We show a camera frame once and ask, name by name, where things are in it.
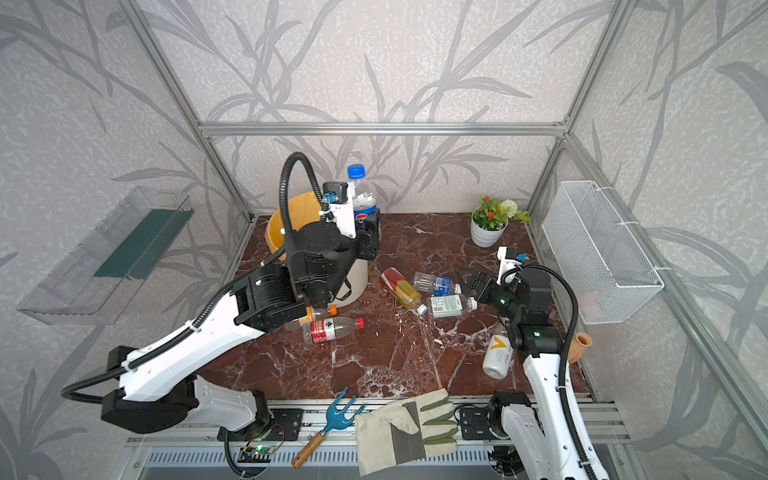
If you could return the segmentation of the small tan round object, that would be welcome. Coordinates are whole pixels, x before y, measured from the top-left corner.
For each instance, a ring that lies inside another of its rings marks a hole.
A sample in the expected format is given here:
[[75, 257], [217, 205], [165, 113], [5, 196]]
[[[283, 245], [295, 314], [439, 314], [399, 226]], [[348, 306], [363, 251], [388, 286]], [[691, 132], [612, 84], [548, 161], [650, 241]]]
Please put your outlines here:
[[589, 334], [585, 332], [579, 332], [574, 335], [568, 354], [568, 362], [573, 365], [576, 364], [593, 345], [593, 340]]

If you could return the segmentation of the beige work glove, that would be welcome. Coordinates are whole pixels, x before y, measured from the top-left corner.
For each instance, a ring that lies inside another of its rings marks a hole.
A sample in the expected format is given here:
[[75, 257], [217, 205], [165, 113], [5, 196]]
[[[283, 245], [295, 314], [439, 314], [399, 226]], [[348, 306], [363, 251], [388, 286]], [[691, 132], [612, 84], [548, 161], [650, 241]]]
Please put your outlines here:
[[454, 454], [459, 428], [445, 389], [390, 402], [354, 421], [362, 477], [415, 460]]

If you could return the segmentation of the small Pepsi bottle blue cap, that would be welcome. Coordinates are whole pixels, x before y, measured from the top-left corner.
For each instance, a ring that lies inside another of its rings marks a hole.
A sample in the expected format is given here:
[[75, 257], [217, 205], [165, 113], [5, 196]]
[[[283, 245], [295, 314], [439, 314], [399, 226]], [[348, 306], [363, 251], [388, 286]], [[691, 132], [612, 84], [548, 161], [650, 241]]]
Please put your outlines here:
[[349, 165], [347, 174], [350, 184], [354, 187], [352, 203], [355, 226], [357, 230], [362, 230], [364, 222], [373, 220], [378, 213], [375, 190], [362, 164]]

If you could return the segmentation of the teal garden hand rake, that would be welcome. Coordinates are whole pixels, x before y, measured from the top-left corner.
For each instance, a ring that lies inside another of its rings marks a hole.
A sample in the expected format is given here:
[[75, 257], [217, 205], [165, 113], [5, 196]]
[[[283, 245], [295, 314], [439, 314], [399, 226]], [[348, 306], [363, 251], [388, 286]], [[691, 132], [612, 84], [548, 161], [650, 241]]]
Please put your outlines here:
[[292, 460], [291, 465], [294, 469], [299, 469], [306, 463], [311, 455], [322, 444], [328, 433], [331, 431], [343, 431], [349, 428], [353, 425], [355, 417], [365, 410], [365, 405], [361, 404], [354, 412], [349, 412], [356, 403], [356, 396], [350, 397], [348, 402], [343, 407], [340, 407], [340, 402], [346, 397], [347, 393], [348, 388], [345, 387], [328, 406], [325, 412], [325, 426], [310, 439]]

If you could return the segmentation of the clear bottle blue label white cap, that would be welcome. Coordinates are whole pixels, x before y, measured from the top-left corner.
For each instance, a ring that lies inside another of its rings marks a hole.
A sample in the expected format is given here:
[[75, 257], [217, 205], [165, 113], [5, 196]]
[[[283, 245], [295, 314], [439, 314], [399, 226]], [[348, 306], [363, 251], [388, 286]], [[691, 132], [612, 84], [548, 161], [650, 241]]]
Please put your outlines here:
[[418, 291], [437, 297], [462, 293], [461, 286], [452, 278], [444, 275], [416, 272], [413, 285]]

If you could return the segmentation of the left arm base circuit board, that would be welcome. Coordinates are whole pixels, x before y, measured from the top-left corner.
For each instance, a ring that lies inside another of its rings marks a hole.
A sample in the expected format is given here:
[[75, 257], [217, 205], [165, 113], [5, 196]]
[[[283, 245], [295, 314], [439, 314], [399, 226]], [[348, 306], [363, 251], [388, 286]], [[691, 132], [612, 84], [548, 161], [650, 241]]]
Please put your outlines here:
[[277, 443], [244, 446], [239, 450], [237, 462], [246, 465], [270, 463], [281, 447]]

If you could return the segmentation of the white bin yellow bag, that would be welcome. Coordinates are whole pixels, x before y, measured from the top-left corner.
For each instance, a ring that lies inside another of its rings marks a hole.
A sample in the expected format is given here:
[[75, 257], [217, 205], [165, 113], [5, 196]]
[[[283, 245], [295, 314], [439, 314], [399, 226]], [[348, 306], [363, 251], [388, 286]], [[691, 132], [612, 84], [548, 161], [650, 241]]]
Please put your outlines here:
[[282, 252], [278, 259], [297, 299], [313, 307], [343, 307], [358, 300], [368, 282], [368, 261], [377, 253], [375, 227], [356, 222], [345, 205], [334, 204], [334, 218], [324, 219], [312, 192], [290, 198], [287, 205], [291, 226], [285, 227], [276, 211], [265, 238], [273, 252]]

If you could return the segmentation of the red yellow drink can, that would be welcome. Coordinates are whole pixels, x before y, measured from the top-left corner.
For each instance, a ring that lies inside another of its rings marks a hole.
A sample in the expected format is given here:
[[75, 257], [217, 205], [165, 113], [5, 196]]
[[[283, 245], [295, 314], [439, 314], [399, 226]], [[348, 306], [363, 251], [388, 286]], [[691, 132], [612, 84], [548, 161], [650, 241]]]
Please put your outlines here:
[[425, 305], [420, 292], [396, 268], [385, 269], [380, 278], [385, 288], [406, 310], [416, 312], [420, 305]]

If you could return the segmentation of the white pot with plant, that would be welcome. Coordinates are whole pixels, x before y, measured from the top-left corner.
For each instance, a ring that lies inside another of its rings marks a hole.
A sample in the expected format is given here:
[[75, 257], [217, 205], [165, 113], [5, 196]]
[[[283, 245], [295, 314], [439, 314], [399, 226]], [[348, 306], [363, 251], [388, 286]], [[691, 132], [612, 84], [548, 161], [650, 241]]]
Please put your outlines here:
[[471, 213], [471, 238], [476, 246], [489, 248], [501, 238], [511, 221], [527, 225], [530, 220], [529, 212], [514, 200], [483, 196]]

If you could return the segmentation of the white jar yellow V label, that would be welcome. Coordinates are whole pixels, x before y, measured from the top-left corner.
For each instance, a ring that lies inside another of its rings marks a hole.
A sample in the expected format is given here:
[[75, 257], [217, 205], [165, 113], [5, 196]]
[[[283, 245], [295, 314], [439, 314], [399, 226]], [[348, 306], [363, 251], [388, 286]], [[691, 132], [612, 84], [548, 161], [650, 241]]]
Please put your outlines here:
[[512, 362], [513, 348], [506, 335], [494, 334], [489, 341], [483, 362], [483, 373], [494, 379], [503, 380], [507, 377]]

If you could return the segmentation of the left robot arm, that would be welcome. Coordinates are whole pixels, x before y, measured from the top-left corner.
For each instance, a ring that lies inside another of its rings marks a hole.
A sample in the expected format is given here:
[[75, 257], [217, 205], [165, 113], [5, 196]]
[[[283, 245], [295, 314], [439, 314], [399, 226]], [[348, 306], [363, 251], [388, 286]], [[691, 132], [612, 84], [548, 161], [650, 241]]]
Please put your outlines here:
[[378, 213], [356, 215], [352, 225], [352, 238], [325, 220], [287, 229], [282, 252], [222, 287], [195, 318], [146, 347], [113, 349], [105, 372], [65, 386], [61, 396], [97, 404], [103, 421], [139, 434], [184, 422], [250, 435], [268, 429], [272, 415], [262, 392], [221, 387], [198, 371], [334, 302], [353, 264], [379, 250]]

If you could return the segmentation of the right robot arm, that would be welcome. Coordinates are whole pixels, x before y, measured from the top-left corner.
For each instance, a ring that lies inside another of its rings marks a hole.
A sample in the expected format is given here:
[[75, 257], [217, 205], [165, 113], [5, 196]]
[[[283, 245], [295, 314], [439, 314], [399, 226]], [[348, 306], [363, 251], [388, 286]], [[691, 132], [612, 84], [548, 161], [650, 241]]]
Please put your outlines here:
[[[573, 288], [555, 270], [535, 263], [499, 276], [469, 268], [458, 269], [456, 275], [464, 292], [496, 309], [535, 397], [530, 401], [516, 390], [494, 393], [488, 406], [490, 428], [509, 438], [530, 479], [608, 479], [571, 382], [568, 356], [579, 317]], [[548, 320], [553, 282], [571, 302], [564, 336]]]

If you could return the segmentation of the clear wall shelf green mat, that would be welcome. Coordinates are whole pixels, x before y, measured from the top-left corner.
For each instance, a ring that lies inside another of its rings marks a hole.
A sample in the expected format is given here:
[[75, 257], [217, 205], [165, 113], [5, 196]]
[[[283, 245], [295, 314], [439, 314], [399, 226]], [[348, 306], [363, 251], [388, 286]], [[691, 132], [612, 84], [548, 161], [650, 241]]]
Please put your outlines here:
[[189, 196], [134, 188], [17, 310], [47, 325], [111, 325], [192, 215]]

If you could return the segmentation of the red label bottle red cap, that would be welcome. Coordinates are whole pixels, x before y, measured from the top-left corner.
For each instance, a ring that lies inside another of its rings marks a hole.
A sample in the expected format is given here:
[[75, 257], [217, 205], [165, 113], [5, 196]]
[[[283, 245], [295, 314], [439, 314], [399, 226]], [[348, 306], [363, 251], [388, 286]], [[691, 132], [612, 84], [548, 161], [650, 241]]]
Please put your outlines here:
[[303, 328], [305, 344], [321, 344], [339, 340], [365, 327], [363, 318], [331, 317], [313, 320]]

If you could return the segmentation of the orange label bottle by bin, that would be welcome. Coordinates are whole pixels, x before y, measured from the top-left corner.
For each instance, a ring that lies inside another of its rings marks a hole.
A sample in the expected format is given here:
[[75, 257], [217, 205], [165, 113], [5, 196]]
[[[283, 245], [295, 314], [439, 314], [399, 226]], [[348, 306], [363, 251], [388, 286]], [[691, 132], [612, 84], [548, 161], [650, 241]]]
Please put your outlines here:
[[324, 308], [308, 307], [306, 309], [306, 313], [303, 316], [289, 321], [284, 325], [284, 328], [286, 331], [296, 331], [301, 329], [304, 325], [310, 324], [313, 321], [332, 318], [332, 317], [335, 317], [337, 314], [338, 314], [337, 306], [333, 304]]

